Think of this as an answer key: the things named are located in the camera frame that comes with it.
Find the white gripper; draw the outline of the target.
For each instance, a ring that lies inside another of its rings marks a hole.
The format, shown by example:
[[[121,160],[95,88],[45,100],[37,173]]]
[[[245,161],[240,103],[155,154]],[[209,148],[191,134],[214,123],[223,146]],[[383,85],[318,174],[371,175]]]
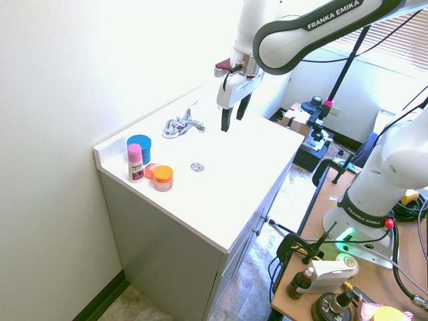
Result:
[[[251,93],[256,90],[263,80],[263,72],[260,72],[254,78],[239,73],[231,74],[221,81],[218,94],[217,105],[222,108],[221,130],[227,132],[230,127],[233,105],[240,101],[237,111],[237,120],[242,120],[248,107]]]

